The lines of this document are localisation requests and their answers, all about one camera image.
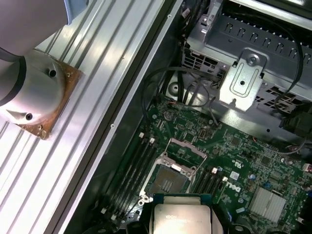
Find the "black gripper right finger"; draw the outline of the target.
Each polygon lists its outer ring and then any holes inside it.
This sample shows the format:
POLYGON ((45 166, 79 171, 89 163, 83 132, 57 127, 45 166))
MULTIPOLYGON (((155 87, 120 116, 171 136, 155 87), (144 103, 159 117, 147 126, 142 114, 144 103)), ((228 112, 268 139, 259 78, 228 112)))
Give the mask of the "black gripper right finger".
POLYGON ((233 223, 230 216, 219 205, 212 206, 211 213, 212 234, 252 234, 246 225, 233 223))

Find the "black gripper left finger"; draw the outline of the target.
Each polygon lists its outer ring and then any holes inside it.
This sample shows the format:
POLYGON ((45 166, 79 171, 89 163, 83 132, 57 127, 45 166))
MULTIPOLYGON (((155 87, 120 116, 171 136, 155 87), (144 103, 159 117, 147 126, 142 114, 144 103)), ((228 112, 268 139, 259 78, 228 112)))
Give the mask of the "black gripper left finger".
POLYGON ((153 203, 145 203, 138 221, 133 221, 126 226, 126 234, 151 234, 153 221, 153 203))

